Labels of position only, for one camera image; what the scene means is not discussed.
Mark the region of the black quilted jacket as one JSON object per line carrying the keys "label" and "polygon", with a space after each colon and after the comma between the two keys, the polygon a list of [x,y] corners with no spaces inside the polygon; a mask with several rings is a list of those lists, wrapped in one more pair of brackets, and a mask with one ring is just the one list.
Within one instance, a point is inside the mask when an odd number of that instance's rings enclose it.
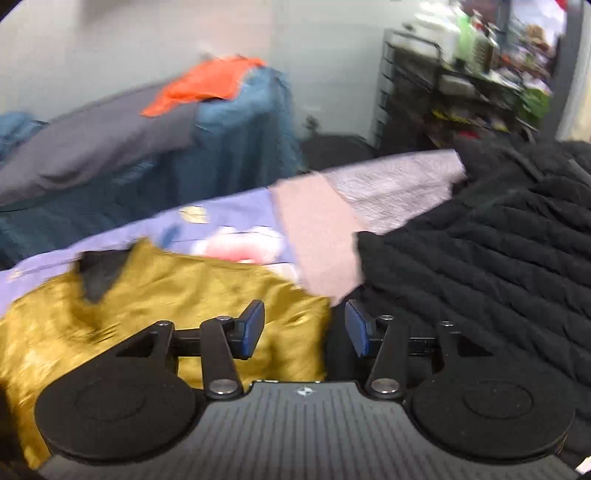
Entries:
{"label": "black quilted jacket", "polygon": [[590,454],[590,146],[464,139],[450,200],[356,237],[363,281],[332,314],[331,381],[365,387],[346,302],[409,325],[405,407],[457,455],[517,463]]}

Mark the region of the teal blue drape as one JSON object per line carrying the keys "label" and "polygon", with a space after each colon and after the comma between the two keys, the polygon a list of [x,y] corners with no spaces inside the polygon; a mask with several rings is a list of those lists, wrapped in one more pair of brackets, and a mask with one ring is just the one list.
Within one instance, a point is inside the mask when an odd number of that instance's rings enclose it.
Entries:
{"label": "teal blue drape", "polygon": [[[152,154],[74,187],[1,203],[2,267],[176,206],[266,187],[301,170],[293,98],[280,71],[252,71],[235,100],[197,105],[190,146]],[[4,113],[1,167],[51,121]]]}

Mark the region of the orange cloth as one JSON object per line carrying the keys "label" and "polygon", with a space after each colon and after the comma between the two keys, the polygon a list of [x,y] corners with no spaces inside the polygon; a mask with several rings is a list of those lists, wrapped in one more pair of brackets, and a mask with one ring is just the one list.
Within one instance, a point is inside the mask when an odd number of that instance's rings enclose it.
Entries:
{"label": "orange cloth", "polygon": [[231,101],[252,71],[266,67],[256,57],[229,56],[206,60],[162,87],[140,115],[155,118],[178,106],[209,100]]}

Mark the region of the grey cloth cover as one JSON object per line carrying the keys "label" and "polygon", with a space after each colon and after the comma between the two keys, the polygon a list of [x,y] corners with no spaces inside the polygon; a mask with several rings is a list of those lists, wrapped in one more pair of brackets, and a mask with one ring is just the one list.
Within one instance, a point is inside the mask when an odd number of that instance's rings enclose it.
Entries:
{"label": "grey cloth cover", "polygon": [[192,143],[196,103],[154,118],[140,112],[158,85],[127,91],[52,120],[16,147],[1,167],[1,203],[83,184],[152,154]]}

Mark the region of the pink blanket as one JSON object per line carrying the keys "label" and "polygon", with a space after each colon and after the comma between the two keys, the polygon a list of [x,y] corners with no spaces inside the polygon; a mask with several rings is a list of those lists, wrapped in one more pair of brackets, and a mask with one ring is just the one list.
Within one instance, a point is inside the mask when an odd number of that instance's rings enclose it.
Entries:
{"label": "pink blanket", "polygon": [[382,157],[281,180],[270,188],[297,278],[338,304],[362,282],[356,234],[404,226],[452,196],[465,178],[454,150]]}

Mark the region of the gold satin garment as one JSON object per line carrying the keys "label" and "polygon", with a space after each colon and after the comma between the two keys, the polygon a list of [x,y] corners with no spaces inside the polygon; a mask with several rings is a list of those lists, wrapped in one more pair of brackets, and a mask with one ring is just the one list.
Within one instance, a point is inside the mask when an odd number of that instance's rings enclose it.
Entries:
{"label": "gold satin garment", "polygon": [[113,252],[85,253],[67,272],[13,301],[1,317],[1,387],[30,467],[49,457],[33,414],[41,390],[158,320],[197,328],[263,301],[263,335],[252,359],[238,363],[243,383],[325,378],[328,298],[312,296],[264,266],[171,253],[147,239],[120,254],[121,266],[108,275],[102,265],[88,263],[111,259]]}

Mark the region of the black round stool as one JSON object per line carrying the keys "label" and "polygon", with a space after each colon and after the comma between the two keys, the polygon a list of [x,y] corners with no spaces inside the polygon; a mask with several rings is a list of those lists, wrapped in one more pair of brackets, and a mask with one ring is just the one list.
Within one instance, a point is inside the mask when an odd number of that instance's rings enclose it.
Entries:
{"label": "black round stool", "polygon": [[373,159],[374,148],[356,135],[315,135],[301,141],[308,169],[322,171]]}

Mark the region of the purple floral bed sheet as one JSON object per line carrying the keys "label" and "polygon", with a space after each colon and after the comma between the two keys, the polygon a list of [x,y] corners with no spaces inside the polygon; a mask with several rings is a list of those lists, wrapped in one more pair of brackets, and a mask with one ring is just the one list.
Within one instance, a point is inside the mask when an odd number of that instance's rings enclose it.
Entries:
{"label": "purple floral bed sheet", "polygon": [[263,265],[294,283],[298,281],[294,249],[276,214],[270,189],[259,188],[169,209],[3,269],[1,310],[67,272],[82,253],[122,250],[141,238],[179,254]]}

